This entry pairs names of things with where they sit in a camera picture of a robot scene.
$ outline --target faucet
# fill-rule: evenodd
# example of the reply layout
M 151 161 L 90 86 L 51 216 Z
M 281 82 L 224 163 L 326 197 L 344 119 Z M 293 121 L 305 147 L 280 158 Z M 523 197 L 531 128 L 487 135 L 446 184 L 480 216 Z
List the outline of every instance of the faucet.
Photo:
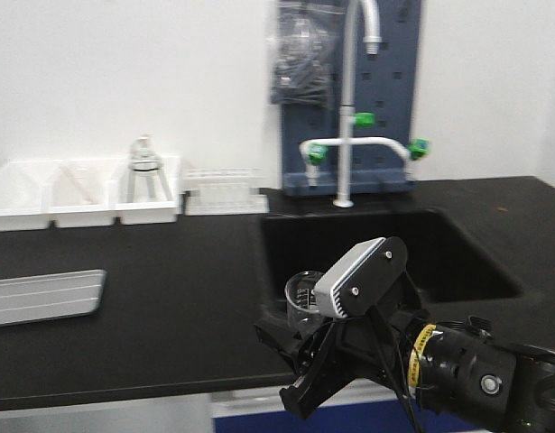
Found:
M 338 207 L 352 207 L 349 199 L 351 180 L 351 142 L 356 109 L 356 33 L 358 4 L 361 4 L 365 20 L 364 43 L 367 54 L 377 54 L 382 38 L 379 33 L 379 10 L 375 0 L 349 0 L 346 11 L 345 34 L 343 42 L 343 76 L 341 88 L 341 107 L 339 108 L 339 165 L 338 197 L 333 204 Z
M 319 165 L 325 160 L 330 146 L 338 146 L 338 194 L 333 200 L 337 207 L 352 207 L 350 199 L 351 148 L 354 145 L 378 144 L 390 148 L 403 161 L 405 178 L 410 180 L 410 161 L 417 161 L 429 153 L 429 142 L 423 139 L 413 140 L 407 147 L 385 137 L 354 137 L 354 126 L 371 126 L 374 116 L 371 113 L 356 113 L 356 32 L 358 6 L 361 5 L 365 20 L 364 43 L 367 54 L 375 55 L 382 38 L 379 33 L 379 11 L 376 0 L 349 0 L 346 12 L 345 35 L 343 47 L 343 76 L 341 87 L 341 107 L 339 108 L 339 137 L 310 139 L 300 144 L 300 153 L 306 166 L 305 176 L 308 185 L 317 186 Z
M 365 20 L 364 43 L 368 54 L 377 54 L 378 45 L 382 38 L 379 34 L 379 11 L 375 0 L 349 0 L 346 11 L 345 36 L 343 47 L 343 76 L 341 89 L 341 107 L 339 108 L 339 138 L 325 139 L 324 146 L 339 146 L 338 165 L 338 197 L 333 201 L 335 206 L 352 207 L 349 199 L 351 178 L 351 139 L 353 126 L 356 122 L 354 108 L 356 81 L 356 33 L 358 6 L 361 5 Z M 313 141 L 300 145 L 301 156 L 307 166 L 307 179 L 310 186 L 317 185 L 319 168 L 317 165 L 325 158 L 327 149 L 319 147 Z

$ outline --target lab bench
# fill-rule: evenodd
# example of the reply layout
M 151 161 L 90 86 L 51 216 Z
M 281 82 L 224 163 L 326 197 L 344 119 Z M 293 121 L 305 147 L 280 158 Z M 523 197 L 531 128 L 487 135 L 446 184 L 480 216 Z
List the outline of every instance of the lab bench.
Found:
M 555 189 L 532 177 L 419 182 L 413 192 L 286 198 L 272 213 L 438 209 L 520 282 L 521 296 L 432 305 L 436 319 L 489 318 L 494 334 L 555 347 Z M 264 297 L 254 228 L 262 216 L 0 233 L 0 279 L 104 269 L 89 316 L 0 327 L 0 410 L 125 401 L 285 384 L 257 342 Z

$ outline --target blue cabinet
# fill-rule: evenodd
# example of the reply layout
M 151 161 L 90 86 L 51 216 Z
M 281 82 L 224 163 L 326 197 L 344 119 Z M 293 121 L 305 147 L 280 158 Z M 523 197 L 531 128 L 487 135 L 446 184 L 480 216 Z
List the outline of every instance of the blue cabinet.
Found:
M 447 414 L 418 412 L 430 433 L 468 432 L 476 427 Z M 215 419 L 216 433 L 411 433 L 398 401 L 375 401 L 317 409 L 306 421 L 285 411 Z

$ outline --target dark blue pegboard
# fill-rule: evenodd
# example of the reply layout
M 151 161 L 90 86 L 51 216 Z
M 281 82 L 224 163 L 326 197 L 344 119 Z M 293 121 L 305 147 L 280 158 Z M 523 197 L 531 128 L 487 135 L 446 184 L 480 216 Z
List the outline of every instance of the dark blue pegboard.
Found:
M 346 7 L 346 0 L 324 0 L 324 5 Z M 355 128 L 354 136 L 383 136 L 407 145 L 412 119 L 413 86 L 420 31 L 421 0 L 378 0 L 383 42 L 379 53 L 367 56 L 360 17 L 356 46 L 356 111 L 375 113 L 370 128 Z M 311 138 L 338 137 L 338 107 L 341 94 L 343 27 L 333 61 L 332 109 L 317 106 L 282 106 L 283 189 L 292 196 L 335 194 L 338 184 L 338 149 L 329 149 L 319 166 L 319 182 L 310 188 L 299 143 Z M 402 160 L 384 146 L 353 146 L 351 192 L 396 192 L 413 188 L 405 179 Z

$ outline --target white tray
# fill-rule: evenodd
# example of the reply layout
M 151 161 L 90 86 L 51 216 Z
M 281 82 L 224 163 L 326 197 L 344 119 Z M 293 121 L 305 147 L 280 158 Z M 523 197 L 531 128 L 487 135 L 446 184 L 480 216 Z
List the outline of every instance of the white tray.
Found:
M 82 316 L 100 303 L 103 270 L 0 280 L 0 326 Z

